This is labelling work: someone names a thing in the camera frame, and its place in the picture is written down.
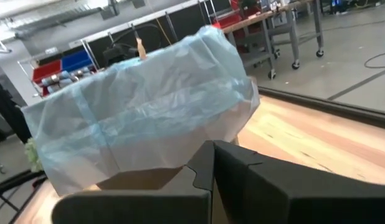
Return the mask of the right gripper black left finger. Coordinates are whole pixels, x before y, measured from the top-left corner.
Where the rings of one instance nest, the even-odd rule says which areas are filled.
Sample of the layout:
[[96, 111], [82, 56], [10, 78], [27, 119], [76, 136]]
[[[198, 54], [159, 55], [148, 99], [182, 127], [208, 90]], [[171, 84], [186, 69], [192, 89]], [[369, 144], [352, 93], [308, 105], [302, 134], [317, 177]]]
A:
[[94, 190], [55, 205], [52, 224], [212, 224], [214, 143], [158, 190]]

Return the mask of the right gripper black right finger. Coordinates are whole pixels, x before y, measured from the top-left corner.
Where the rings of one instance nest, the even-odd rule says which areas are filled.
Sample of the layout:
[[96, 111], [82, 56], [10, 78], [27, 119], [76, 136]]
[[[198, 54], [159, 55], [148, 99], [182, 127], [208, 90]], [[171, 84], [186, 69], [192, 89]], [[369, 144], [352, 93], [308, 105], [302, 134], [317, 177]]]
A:
[[214, 141], [215, 177], [232, 224], [385, 224], [385, 185]]

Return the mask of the blue storage bin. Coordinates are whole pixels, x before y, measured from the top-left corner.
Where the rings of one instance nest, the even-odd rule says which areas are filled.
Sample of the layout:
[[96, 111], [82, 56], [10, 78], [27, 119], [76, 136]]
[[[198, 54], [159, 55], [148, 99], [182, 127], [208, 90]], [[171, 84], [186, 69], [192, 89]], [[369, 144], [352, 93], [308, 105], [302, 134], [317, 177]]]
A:
[[72, 72], [91, 65], [93, 65], [93, 62], [85, 50], [80, 50], [61, 59], [62, 71]]

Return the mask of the blue plastic bin liner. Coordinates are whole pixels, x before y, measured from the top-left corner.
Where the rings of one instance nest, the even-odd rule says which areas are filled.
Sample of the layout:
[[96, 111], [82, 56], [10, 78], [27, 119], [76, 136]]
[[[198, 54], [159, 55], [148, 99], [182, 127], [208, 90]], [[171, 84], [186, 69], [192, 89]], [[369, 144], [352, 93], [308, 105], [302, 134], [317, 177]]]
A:
[[220, 29], [132, 58], [24, 107], [48, 180], [68, 195], [119, 173], [177, 168], [232, 141], [260, 104]]

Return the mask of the red storage bin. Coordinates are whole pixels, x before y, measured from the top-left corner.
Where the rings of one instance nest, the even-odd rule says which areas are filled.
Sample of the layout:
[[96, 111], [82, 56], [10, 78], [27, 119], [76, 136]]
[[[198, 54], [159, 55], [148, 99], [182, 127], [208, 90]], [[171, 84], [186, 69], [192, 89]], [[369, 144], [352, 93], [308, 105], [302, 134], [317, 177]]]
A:
[[[226, 28], [229, 26], [232, 26], [238, 22], [243, 21], [244, 19], [239, 14], [230, 14], [230, 15], [221, 15], [217, 18], [212, 19], [213, 26], [216, 28]], [[234, 37], [243, 38], [247, 34], [254, 34], [260, 32], [262, 29], [260, 28], [259, 23], [255, 23], [252, 25], [249, 25], [248, 27], [241, 28], [239, 30], [233, 31]]]
[[40, 84], [43, 78], [60, 73], [62, 71], [62, 61], [55, 60], [45, 65], [33, 69], [32, 81], [35, 84]]

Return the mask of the black partition panel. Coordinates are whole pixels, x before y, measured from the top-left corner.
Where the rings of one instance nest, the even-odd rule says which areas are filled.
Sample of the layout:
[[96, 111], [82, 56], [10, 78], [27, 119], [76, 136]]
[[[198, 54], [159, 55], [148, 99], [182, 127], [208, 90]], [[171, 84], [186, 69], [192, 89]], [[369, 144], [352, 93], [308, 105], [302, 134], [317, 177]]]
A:
[[[166, 12], [163, 16], [141, 23], [157, 25], [161, 30], [161, 46], [159, 46], [159, 37], [156, 30], [142, 29], [138, 31], [146, 51], [152, 52], [167, 47], [188, 35], [195, 34], [202, 26], [208, 25], [209, 19], [204, 12], [204, 8], [208, 7], [209, 12], [212, 12], [211, 4], [214, 5], [215, 10], [217, 11], [226, 9], [230, 6], [229, 0], [207, 0], [206, 2], [196, 3], [176, 12]], [[122, 32], [129, 29], [131, 28], [123, 29], [111, 35], [106, 35], [97, 40], [88, 42], [99, 67], [106, 67], [103, 51], [109, 48], [112, 41]], [[137, 43], [133, 34], [123, 37], [117, 44], [128, 44], [137, 48]]]

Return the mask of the green plant in white pot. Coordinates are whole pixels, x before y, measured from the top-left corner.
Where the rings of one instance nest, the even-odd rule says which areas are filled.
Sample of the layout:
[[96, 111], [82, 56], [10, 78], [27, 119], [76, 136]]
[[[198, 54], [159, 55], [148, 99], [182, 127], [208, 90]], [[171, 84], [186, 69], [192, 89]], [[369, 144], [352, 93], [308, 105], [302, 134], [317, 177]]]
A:
[[44, 168], [43, 168], [42, 163], [39, 159], [39, 156], [37, 153], [37, 144], [34, 141], [34, 139], [29, 138], [24, 146], [25, 146], [25, 154], [28, 158], [28, 161], [31, 164], [31, 171], [32, 172], [43, 171]]

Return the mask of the wooden workbench grey legs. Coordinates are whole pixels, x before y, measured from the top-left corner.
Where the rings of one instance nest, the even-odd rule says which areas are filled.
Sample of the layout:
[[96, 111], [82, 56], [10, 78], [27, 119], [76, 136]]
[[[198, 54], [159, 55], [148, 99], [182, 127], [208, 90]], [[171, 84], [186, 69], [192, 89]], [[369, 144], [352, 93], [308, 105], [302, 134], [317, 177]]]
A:
[[[258, 35], [250, 34], [248, 26], [258, 23], [261, 24], [261, 32], [259, 34], [263, 36], [265, 50], [263, 52], [251, 50], [249, 53], [243, 54], [242, 60], [246, 67], [257, 67], [261, 61], [267, 60], [270, 66], [268, 78], [271, 80], [274, 79], [276, 76], [274, 62], [279, 56], [279, 51], [276, 49], [276, 46], [289, 44], [292, 47], [293, 53], [292, 68], [297, 70], [300, 68], [299, 46], [312, 39], [316, 39], [318, 44], [316, 56], [318, 58], [324, 56], [320, 0], [293, 0], [284, 6], [278, 6], [277, 0], [264, 0], [261, 4], [266, 5], [267, 9], [257, 12], [240, 22], [236, 22], [235, 24], [223, 28], [223, 31], [228, 35], [231, 44], [236, 45], [237, 41], [232, 34], [234, 31], [239, 29], [244, 30], [245, 37], [240, 40], [242, 43], [248, 43], [249, 41], [254, 42], [254, 38], [258, 37]], [[302, 4], [312, 5], [315, 33], [299, 37], [297, 34], [296, 22], [293, 19], [293, 10]]]

